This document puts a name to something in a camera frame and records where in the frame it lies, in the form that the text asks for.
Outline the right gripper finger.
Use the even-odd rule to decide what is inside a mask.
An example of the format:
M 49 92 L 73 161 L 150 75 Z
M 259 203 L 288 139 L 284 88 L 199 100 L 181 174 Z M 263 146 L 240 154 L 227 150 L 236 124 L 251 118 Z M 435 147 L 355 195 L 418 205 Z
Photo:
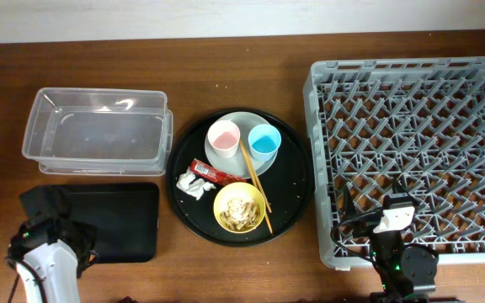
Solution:
M 394 200 L 414 200 L 414 197 L 399 183 L 398 180 L 392 182 L 391 198 Z
M 350 187 L 345 184 L 343 187 L 343 218 L 351 219 L 357 216 L 357 210 L 354 206 L 353 197 L 350 193 Z

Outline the pink cup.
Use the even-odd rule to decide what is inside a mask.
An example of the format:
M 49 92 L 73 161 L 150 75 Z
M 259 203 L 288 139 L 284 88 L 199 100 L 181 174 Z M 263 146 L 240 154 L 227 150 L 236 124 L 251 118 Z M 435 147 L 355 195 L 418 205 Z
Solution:
M 233 157 L 238 149 L 241 133 L 238 126 L 230 120 L 219 120 L 207 132 L 207 140 L 217 156 Z

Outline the white tissue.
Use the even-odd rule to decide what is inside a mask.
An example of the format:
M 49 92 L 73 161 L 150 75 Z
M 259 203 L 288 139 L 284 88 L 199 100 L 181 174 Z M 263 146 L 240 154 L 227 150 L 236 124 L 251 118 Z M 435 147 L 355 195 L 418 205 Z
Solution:
M 216 186 L 213 183 L 198 178 L 189 169 L 179 176 L 176 187 L 185 194 L 194 197 L 196 200 L 200 200 L 205 192 L 216 189 Z

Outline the food scraps with rice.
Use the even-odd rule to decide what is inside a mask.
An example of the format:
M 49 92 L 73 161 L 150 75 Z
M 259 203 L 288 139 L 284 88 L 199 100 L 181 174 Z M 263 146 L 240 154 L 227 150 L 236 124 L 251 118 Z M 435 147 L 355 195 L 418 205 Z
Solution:
M 230 199 L 219 214 L 221 224 L 229 231 L 248 231 L 254 228 L 261 216 L 258 203 L 253 199 Z

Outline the red snack wrapper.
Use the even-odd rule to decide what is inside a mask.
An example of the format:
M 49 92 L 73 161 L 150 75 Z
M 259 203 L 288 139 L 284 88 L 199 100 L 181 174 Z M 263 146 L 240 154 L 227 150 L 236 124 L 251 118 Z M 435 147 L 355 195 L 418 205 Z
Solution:
M 244 178 L 240 178 L 230 173 L 224 173 L 197 159 L 192 161 L 189 166 L 189 170 L 192 173 L 211 181 L 212 183 L 217 183 L 222 186 L 226 186 L 231 183 L 246 183 Z

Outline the blue cup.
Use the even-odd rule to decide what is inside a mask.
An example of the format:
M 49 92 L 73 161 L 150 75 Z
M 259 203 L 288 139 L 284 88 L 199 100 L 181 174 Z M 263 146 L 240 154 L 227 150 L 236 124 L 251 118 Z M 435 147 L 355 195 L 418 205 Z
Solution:
M 268 124 L 254 126 L 248 135 L 250 153 L 261 162 L 270 160 L 281 145 L 281 134 L 277 128 Z

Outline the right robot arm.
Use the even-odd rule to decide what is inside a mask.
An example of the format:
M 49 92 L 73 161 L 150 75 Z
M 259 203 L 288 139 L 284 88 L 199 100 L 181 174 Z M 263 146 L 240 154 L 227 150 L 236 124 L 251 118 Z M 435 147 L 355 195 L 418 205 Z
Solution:
M 435 291 L 439 254 L 431 247 L 402 239 L 402 232 L 412 223 L 419 202 L 402 187 L 392 182 L 392 193 L 375 210 L 358 213 L 349 188 L 343 188 L 344 208 L 340 227 L 352 230 L 354 237 L 370 242 L 370 262 L 379 274 L 381 292 L 370 294 L 371 302 L 428 302 Z

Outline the wooden chopstick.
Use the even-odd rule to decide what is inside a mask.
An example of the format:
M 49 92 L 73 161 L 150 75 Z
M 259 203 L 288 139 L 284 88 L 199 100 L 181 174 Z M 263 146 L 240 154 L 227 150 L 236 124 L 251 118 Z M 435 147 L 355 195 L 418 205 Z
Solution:
M 259 189 L 259 191 L 261 192 L 261 194 L 263 195 L 264 201 L 265 201 L 265 207 L 266 207 L 267 211 L 269 213 L 271 213 L 272 210 L 271 210 L 269 201 L 267 200 L 267 197 L 266 197 L 266 194 L 264 192 L 264 189 L 263 189 L 263 187 L 262 187 L 262 185 L 260 183 L 260 180 L 258 178 L 258 175 L 257 175 L 257 173 L 256 173 L 256 171 L 255 171 L 255 169 L 253 167 L 253 164 L 252 164 L 252 161 L 251 161 L 251 157 L 248 155 L 247 149 L 246 149 L 245 145 L 243 144 L 243 142 L 240 141 L 239 144 L 240 144 L 240 148 L 241 148 L 242 154 L 244 156 L 245 162 L 247 164 L 248 171 L 250 173 L 252 182 Z
M 243 144 L 242 141 L 239 141 L 239 146 L 240 146 L 240 149 L 242 151 L 242 154 L 243 154 L 245 163 L 247 164 L 248 171 L 250 173 L 250 178 L 252 180 L 252 183 L 260 191 L 260 193 L 262 194 L 262 196 L 264 198 L 264 206 L 265 206 L 264 219 L 266 220 L 266 223 L 267 223 L 267 226 L 269 228 L 270 234 L 273 234 L 273 228 L 272 228 L 272 225 L 271 225 L 271 222 L 270 222 L 270 219 L 269 219 L 269 213 L 272 212 L 271 207 L 269 205 L 269 201 L 268 201 L 267 196 L 266 196 L 266 194 L 264 192 L 264 189 L 263 189 L 263 187 L 262 187 L 262 185 L 260 183 L 260 180 L 258 178 L 258 175 L 256 174 L 256 171 L 255 171 L 255 169 L 253 167 L 252 161 L 250 159 L 250 156 L 248 155 L 248 152 L 246 150 L 246 147 L 245 147 L 245 145 Z

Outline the yellow bowl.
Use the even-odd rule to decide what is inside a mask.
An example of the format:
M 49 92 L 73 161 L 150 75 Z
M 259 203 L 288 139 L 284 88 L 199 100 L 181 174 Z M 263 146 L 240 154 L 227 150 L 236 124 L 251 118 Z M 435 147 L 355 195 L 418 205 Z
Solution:
M 258 203 L 261 216 L 259 218 L 258 224 L 254 228 L 248 231 L 237 232 L 237 231 L 229 231 L 226 227 L 224 227 L 221 224 L 219 214 L 226 208 L 227 202 L 230 199 L 234 199 L 234 198 L 239 198 L 244 200 L 253 199 L 256 203 Z M 216 218 L 216 221 L 225 230 L 235 234 L 248 233 L 255 230 L 264 220 L 264 212 L 265 212 L 264 198 L 260 193 L 260 191 L 257 188 L 255 188 L 252 184 L 231 183 L 223 187 L 216 195 L 213 203 L 213 212 L 214 212 L 214 217 Z

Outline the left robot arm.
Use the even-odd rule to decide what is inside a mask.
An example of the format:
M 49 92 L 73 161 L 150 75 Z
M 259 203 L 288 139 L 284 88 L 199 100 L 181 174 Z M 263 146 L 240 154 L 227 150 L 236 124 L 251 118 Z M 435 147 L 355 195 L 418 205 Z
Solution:
M 28 302 L 79 302 L 77 280 L 99 258 L 96 227 L 59 215 L 37 213 L 10 240 L 8 266 Z

